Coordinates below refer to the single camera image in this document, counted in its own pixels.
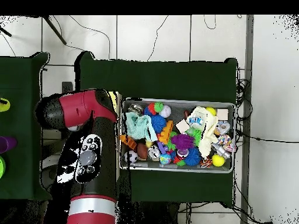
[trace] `black cable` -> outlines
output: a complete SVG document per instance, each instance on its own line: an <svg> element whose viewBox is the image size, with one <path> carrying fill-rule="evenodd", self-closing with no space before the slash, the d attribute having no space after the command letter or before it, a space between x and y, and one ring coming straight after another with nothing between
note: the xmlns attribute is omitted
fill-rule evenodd
<svg viewBox="0 0 299 224"><path fill-rule="evenodd" d="M156 46L156 41L157 41L157 38L158 38L158 30L163 26L164 22L166 21L166 19L168 18L168 16L164 19L163 23L161 24L161 26L159 26L159 28L156 30L156 39L155 39L155 42L154 42L154 47L152 48L152 53L151 55L148 57L147 59L147 62L148 60L150 60L152 54L154 53L154 50L155 50L155 46Z"/></svg>
<svg viewBox="0 0 299 224"><path fill-rule="evenodd" d="M89 27L85 27L85 26L81 25L79 22L77 22L77 24L78 24L79 26L85 28L85 29L89 29L89 30L91 30L91 31L96 31L96 32L102 33L102 34L104 34L104 35L107 37L108 42L109 42L108 59L110 60L110 39L109 39L108 35L107 35L106 33L102 32L102 31L98 31L98 30L96 30L96 29L91 29L91 28L89 28Z"/></svg>
<svg viewBox="0 0 299 224"><path fill-rule="evenodd" d="M56 22L58 23L58 25L59 25L59 28L60 28L60 35L62 36L62 30L61 30L61 26L60 26L60 24L59 24L59 22L58 22L58 20L56 19L56 17L53 15L53 17L54 17L54 19L56 20Z"/></svg>
<svg viewBox="0 0 299 224"><path fill-rule="evenodd" d="M214 27L214 28L211 28L211 27L208 26L208 24L207 24L207 22L206 22L206 17L205 17L205 15L203 15L203 19L204 19L204 22L205 22L205 24L206 24L206 26L207 26L208 29L213 30L213 29L216 28L216 15L215 15L215 27Z"/></svg>
<svg viewBox="0 0 299 224"><path fill-rule="evenodd" d="M15 54L15 52L13 51L13 49L12 49L12 47L11 47L11 45L9 44L9 42L8 42L8 40L5 38L5 36L3 35L3 34L1 34L2 36L3 36L3 38L6 40L6 42L8 43L8 45L9 45L9 47L11 48L11 50L12 50L12 52L13 52L13 54L15 55L15 57L16 57L16 54Z"/></svg>

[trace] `toy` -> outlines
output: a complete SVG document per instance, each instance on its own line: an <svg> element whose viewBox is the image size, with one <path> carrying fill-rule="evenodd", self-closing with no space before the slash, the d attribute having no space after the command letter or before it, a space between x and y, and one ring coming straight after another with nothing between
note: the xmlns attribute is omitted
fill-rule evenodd
<svg viewBox="0 0 299 224"><path fill-rule="evenodd" d="M163 128L166 126L166 119L164 119L160 115L153 115L152 119L152 127L156 133L160 133Z"/></svg>
<svg viewBox="0 0 299 224"><path fill-rule="evenodd" d="M217 109L217 117L219 120L228 120L228 109Z"/></svg>
<svg viewBox="0 0 299 224"><path fill-rule="evenodd" d="M225 159L229 159L231 157L231 154L225 151L225 149L216 143L212 143L213 149L219 154L220 156L223 156Z"/></svg>
<svg viewBox="0 0 299 224"><path fill-rule="evenodd" d="M186 120L179 121L175 126L177 127L180 133L184 133L190 128Z"/></svg>
<svg viewBox="0 0 299 224"><path fill-rule="evenodd" d="M166 145L163 145L162 142L157 142L159 150L162 154L166 154L166 151L168 151L168 147Z"/></svg>
<svg viewBox="0 0 299 224"><path fill-rule="evenodd" d="M148 149L148 157L151 159L159 158L160 157L160 151L159 148L156 145L152 145Z"/></svg>
<svg viewBox="0 0 299 224"><path fill-rule="evenodd" d="M128 161L129 161L129 163L135 163L137 161L137 158L138 158L138 155L133 150L130 150L129 152L126 152L124 154L124 161L126 163L128 163Z"/></svg>
<svg viewBox="0 0 299 224"><path fill-rule="evenodd" d="M184 120L186 120L189 115L190 115L190 112L188 110L185 110L184 111Z"/></svg>
<svg viewBox="0 0 299 224"><path fill-rule="evenodd" d="M209 156L207 156L207 158L205 160L202 159L199 162L199 165L200 165L200 168L202 168L202 169L204 169L204 168L209 169L212 165L212 159Z"/></svg>
<svg viewBox="0 0 299 224"><path fill-rule="evenodd" d="M163 118L168 118L171 115L171 108L167 105L163 106L162 111L159 113Z"/></svg>
<svg viewBox="0 0 299 224"><path fill-rule="evenodd" d="M146 140L156 141L156 133L152 126L150 116L139 116L136 113L126 113L126 127L128 136L135 140L146 138Z"/></svg>
<svg viewBox="0 0 299 224"><path fill-rule="evenodd" d="M175 144L177 149L189 149L194 147L194 138L185 134L173 136L171 142Z"/></svg>
<svg viewBox="0 0 299 224"><path fill-rule="evenodd" d="M142 116L143 113L143 107L137 105L137 104L130 104L129 108L128 108L128 112L130 113L136 113L139 116Z"/></svg>
<svg viewBox="0 0 299 224"><path fill-rule="evenodd" d="M154 110L156 111L156 113L160 113L163 109L164 105L162 102L155 102L154 104Z"/></svg>
<svg viewBox="0 0 299 224"><path fill-rule="evenodd" d="M184 159L184 161L185 161L186 165L188 165L188 166L195 166L195 165L199 164L199 162L202 159L203 158L199 154L199 149L197 147L193 147L193 148L189 149L189 154Z"/></svg>
<svg viewBox="0 0 299 224"><path fill-rule="evenodd" d="M5 161L4 159L0 156L0 179L3 176L5 172Z"/></svg>
<svg viewBox="0 0 299 224"><path fill-rule="evenodd" d="M221 135L218 137L218 144L220 145L228 145L232 142L232 139L230 138L229 135Z"/></svg>
<svg viewBox="0 0 299 224"><path fill-rule="evenodd" d="M212 107L206 107L206 109L213 115L216 116L216 110L213 109Z"/></svg>
<svg viewBox="0 0 299 224"><path fill-rule="evenodd" d="M140 158L146 159L147 158L147 147L143 143L139 143L137 145L137 154Z"/></svg>
<svg viewBox="0 0 299 224"><path fill-rule="evenodd" d="M212 163L215 167L221 167L225 163L225 159L220 155L213 155Z"/></svg>
<svg viewBox="0 0 299 224"><path fill-rule="evenodd" d="M218 124L216 125L215 130L217 130L217 133L219 133L220 135L224 135L224 134L228 133L230 128L231 128L231 126L230 126L229 122L221 120L221 121L218 121Z"/></svg>
<svg viewBox="0 0 299 224"><path fill-rule="evenodd" d="M152 141L146 140L145 145L147 148L150 148L154 143Z"/></svg>
<svg viewBox="0 0 299 224"><path fill-rule="evenodd" d="M194 138L194 145L198 147L199 142L201 140L201 130L195 129L194 127L190 127L186 133Z"/></svg>
<svg viewBox="0 0 299 224"><path fill-rule="evenodd" d="M137 144L135 143L135 141L128 136L128 139L126 138L126 135L120 135L120 140L126 144L130 149L136 151L136 146Z"/></svg>
<svg viewBox="0 0 299 224"><path fill-rule="evenodd" d="M162 165L167 165L167 164L170 164L170 162L171 162L171 155L170 154L162 154L161 156L160 156L160 158L159 158L159 160L160 160L160 163L162 164Z"/></svg>
<svg viewBox="0 0 299 224"><path fill-rule="evenodd" d="M166 144L168 149L172 149L168 146L168 141L170 140L172 128L173 128L173 121L169 120L167 122L166 126L163 128L163 130L161 132L161 136L159 137L159 141L162 142L163 144Z"/></svg>
<svg viewBox="0 0 299 224"><path fill-rule="evenodd" d="M12 136L0 136L0 154L13 149L17 140Z"/></svg>
<svg viewBox="0 0 299 224"><path fill-rule="evenodd" d="M155 111L155 103L150 103L148 106L147 106L148 110L151 112L152 115L156 115L157 112Z"/></svg>
<svg viewBox="0 0 299 224"><path fill-rule="evenodd" d="M171 134L169 135L169 140L168 143L166 144L169 150L175 150L176 146L171 142L171 138L177 135L175 131L172 131Z"/></svg>
<svg viewBox="0 0 299 224"><path fill-rule="evenodd" d="M8 111L11 107L11 104L8 100L4 98L0 98L0 112L2 111Z"/></svg>
<svg viewBox="0 0 299 224"><path fill-rule="evenodd" d="M144 109L144 115L148 115L148 116L152 117L152 113L149 111L148 107L146 107Z"/></svg>

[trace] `green table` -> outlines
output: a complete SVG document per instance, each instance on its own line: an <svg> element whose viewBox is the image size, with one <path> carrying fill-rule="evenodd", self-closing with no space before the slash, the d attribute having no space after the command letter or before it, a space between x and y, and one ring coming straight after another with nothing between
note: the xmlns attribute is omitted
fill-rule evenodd
<svg viewBox="0 0 299 224"><path fill-rule="evenodd" d="M124 97L236 102L234 58L225 62L98 61L82 52L75 62L76 89L104 88ZM119 190L128 190L121 170ZM223 202L232 207L228 174L131 171L133 201Z"/></svg>
<svg viewBox="0 0 299 224"><path fill-rule="evenodd" d="M40 99L41 69L48 59L45 52L29 58L0 57L0 97L11 103L8 111L0 113L0 135L18 140L16 148L0 154L6 162L0 199L51 198L40 185L40 126L33 111Z"/></svg>

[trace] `white floor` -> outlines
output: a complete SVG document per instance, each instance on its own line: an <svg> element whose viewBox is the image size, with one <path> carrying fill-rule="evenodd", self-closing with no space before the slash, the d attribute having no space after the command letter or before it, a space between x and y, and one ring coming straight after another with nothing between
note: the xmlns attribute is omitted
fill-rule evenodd
<svg viewBox="0 0 299 224"><path fill-rule="evenodd" d="M62 35L69 46L93 52L98 60L109 57L109 41L99 32L84 29L70 16L55 16L60 23ZM156 30L165 20L164 16L73 16L81 25L100 30L110 39L110 59L146 61L153 49ZM223 62L235 57L239 67L245 67L246 16L192 15L191 60ZM60 28L51 16L51 20ZM12 34L5 38L18 57L28 57L38 51L50 53L50 62L43 72L43 96L61 93L61 82L75 82L74 64L81 50L63 45L48 24L41 18L0 16L0 26ZM155 50L150 61L188 61L190 49L190 16L168 16L158 30ZM0 35L0 56L14 56L11 48ZM58 131L46 131L44 138L60 138ZM241 188L242 151L237 153L236 174ZM236 205L241 206L237 193ZM239 217L219 203L192 210L191 224L240 224ZM179 224L185 224L186 214L179 213Z"/></svg>

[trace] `tennis ball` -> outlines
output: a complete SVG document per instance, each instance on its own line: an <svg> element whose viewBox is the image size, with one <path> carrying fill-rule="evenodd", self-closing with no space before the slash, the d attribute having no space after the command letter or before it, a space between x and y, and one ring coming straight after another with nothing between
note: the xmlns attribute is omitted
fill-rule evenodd
<svg viewBox="0 0 299 224"><path fill-rule="evenodd" d="M209 111L213 116L216 116L216 110L212 107L206 107L206 110Z"/></svg>
<svg viewBox="0 0 299 224"><path fill-rule="evenodd" d="M220 155L213 155L212 163L215 167L221 167L225 163L225 159Z"/></svg>

